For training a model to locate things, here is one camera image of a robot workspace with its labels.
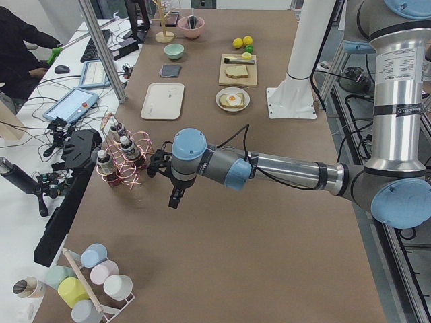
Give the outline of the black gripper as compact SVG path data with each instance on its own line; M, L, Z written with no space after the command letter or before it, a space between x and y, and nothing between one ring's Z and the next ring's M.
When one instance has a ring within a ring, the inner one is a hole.
M172 144L172 141L165 141L161 148L157 149L156 152L150 157L150 163L147 167L147 174L150 178L156 176L157 173L170 178L171 172L171 159L172 153L166 151L167 144ZM174 187L169 198L168 206L177 209L181 198L185 193L185 189L180 187Z

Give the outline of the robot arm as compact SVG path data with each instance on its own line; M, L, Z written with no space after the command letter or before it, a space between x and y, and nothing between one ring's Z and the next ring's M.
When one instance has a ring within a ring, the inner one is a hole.
M345 49L372 48L376 53L372 151L362 166L212 145L201 131L186 128L175 135L171 151L155 152L147 173L171 180L172 208L197 176L235 190L262 177L299 190L326 190L397 229L416 227L430 218L430 185L418 159L422 68L429 39L429 1L348 1Z

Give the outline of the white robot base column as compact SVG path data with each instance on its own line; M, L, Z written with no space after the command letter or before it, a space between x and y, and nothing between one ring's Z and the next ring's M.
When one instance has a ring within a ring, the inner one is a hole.
M335 0L307 0L303 3L286 78L278 87L267 88L271 119L317 117L312 72L335 4Z

